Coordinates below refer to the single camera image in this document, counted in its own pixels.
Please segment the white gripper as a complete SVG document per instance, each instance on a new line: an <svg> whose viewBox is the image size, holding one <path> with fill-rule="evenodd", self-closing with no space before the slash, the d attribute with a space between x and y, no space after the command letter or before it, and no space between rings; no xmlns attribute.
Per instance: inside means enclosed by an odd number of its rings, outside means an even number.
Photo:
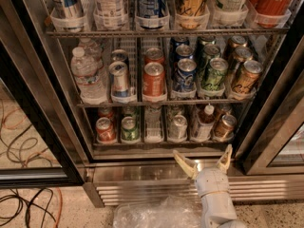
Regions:
<svg viewBox="0 0 304 228"><path fill-rule="evenodd" d="M190 178L195 179L195 186L200 197L217 192L228 192L229 181L227 178L227 170L229 169L233 147L228 144L224 154L217 162L217 168L204 168L200 172L198 165L184 157L179 151L174 150L173 155L177 164L184 173Z"/></svg>

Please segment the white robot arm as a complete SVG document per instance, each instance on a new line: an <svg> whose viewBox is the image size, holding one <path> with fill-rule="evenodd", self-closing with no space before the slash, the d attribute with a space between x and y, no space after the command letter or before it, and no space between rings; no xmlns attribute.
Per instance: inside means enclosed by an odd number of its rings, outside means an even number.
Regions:
<svg viewBox="0 0 304 228"><path fill-rule="evenodd" d="M247 228L238 219L230 196L227 170L233 147L228 144L224 154L211 167L198 169L198 164L174 150L175 161L184 173L194 181L202 204L201 228Z"/></svg>

